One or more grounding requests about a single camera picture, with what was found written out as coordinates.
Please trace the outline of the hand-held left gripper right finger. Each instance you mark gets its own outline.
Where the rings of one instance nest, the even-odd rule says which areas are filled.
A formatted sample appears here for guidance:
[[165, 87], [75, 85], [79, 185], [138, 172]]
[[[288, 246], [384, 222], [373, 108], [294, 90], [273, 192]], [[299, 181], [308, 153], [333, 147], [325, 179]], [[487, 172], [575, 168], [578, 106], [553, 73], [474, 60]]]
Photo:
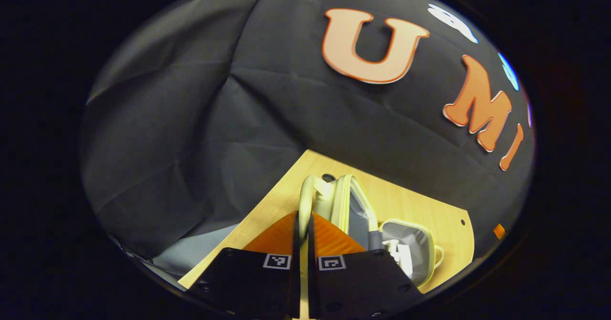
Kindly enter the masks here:
[[424, 295], [386, 250], [364, 250], [316, 213], [307, 233], [310, 318], [400, 319], [423, 302]]

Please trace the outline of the white cream tube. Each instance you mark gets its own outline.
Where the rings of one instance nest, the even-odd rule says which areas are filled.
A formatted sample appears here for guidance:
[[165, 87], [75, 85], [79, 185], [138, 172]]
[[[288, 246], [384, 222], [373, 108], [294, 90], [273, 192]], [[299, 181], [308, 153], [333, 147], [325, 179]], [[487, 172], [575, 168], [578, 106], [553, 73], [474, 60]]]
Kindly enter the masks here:
[[391, 246], [390, 254], [406, 276], [410, 279], [413, 278], [414, 266], [410, 246], [404, 244], [393, 245]]

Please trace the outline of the white pump bottle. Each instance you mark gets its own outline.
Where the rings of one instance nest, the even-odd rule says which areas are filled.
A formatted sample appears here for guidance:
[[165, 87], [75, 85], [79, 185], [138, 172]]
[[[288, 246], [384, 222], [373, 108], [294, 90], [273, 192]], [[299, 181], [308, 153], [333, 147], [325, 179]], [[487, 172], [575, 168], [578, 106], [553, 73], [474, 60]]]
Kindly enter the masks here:
[[389, 255], [391, 255], [391, 257], [393, 257], [395, 262], [398, 264], [400, 262], [399, 240], [398, 239], [384, 240], [382, 244], [385, 246], [385, 249], [389, 252]]

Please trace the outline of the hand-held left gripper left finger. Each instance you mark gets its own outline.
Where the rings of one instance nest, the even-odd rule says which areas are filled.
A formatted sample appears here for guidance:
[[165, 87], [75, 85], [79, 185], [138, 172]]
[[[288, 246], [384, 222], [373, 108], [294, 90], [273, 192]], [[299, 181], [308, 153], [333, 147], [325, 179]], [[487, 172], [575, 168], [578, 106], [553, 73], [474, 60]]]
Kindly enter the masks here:
[[243, 248], [223, 248], [189, 288], [189, 295], [230, 320], [299, 318], [299, 242], [294, 211]]

